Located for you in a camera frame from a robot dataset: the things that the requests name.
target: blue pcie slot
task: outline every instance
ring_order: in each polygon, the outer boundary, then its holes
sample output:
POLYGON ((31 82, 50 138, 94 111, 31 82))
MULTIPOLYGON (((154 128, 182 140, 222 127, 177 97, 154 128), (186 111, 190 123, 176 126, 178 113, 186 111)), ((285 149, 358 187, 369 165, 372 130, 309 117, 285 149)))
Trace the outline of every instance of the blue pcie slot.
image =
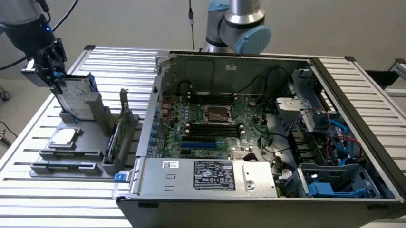
POLYGON ((218 144, 217 143, 200 143, 200 142, 184 142, 181 143, 181 147, 188 147, 188 148, 212 148, 212 149, 217 149, 218 148, 218 144))

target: capacitor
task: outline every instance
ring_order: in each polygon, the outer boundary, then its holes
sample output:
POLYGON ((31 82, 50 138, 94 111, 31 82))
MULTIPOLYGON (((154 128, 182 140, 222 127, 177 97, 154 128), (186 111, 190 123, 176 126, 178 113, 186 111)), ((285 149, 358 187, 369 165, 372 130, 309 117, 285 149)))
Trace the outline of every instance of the capacitor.
POLYGON ((250 102, 249 102, 249 106, 250 106, 250 107, 256 107, 256 106, 257 106, 256 101, 250 101, 250 102))

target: robotic arm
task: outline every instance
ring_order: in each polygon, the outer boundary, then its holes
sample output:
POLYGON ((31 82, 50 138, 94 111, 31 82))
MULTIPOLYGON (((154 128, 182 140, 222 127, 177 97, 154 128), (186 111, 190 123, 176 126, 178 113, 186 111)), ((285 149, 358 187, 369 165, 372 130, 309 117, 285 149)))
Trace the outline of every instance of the robotic arm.
POLYGON ((272 39, 265 19, 260 0, 212 0, 202 51, 260 54, 272 39))
POLYGON ((27 56, 29 66, 22 73, 37 86, 50 87, 58 94, 62 90, 57 80, 66 74, 67 58, 42 11, 50 14, 46 0, 2 0, 0 27, 27 56))

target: blue latch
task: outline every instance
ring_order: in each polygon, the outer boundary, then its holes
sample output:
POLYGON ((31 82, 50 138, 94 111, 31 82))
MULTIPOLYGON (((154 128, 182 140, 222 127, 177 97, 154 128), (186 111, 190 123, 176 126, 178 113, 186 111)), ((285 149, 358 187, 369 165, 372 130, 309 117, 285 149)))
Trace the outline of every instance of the blue latch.
POLYGON ((114 176, 115 183, 127 183, 127 173, 117 173, 114 176))
POLYGON ((334 192, 330 183, 312 183, 309 185, 310 195, 314 197, 326 198, 360 198, 365 193, 366 189, 357 189, 349 192, 334 192))

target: circuit board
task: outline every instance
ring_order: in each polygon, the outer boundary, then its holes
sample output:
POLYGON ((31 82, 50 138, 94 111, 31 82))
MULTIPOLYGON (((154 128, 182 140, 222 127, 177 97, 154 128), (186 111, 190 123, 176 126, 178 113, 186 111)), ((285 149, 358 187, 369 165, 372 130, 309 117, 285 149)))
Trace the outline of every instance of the circuit board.
POLYGON ((185 96, 170 95, 165 97, 162 113, 165 121, 166 145, 165 157, 170 158, 209 158, 209 159, 244 159, 249 153, 254 153, 261 161, 264 158, 264 146, 268 143, 268 135, 256 127, 268 131, 268 123, 262 115, 261 105, 250 96, 240 96, 230 105, 192 104, 185 96), (217 127, 233 127, 244 129, 240 135, 218 136, 217 127), (196 142, 185 142, 193 133, 190 127, 209 127, 204 135, 216 137, 214 148, 194 148, 196 142))
POLYGON ((133 114, 129 104, 126 103, 122 110, 122 116, 117 126, 114 127, 114 135, 109 141, 107 146, 107 161, 113 164, 115 160, 115 156, 119 154, 123 138, 126 134, 127 127, 131 126, 130 115, 133 114))

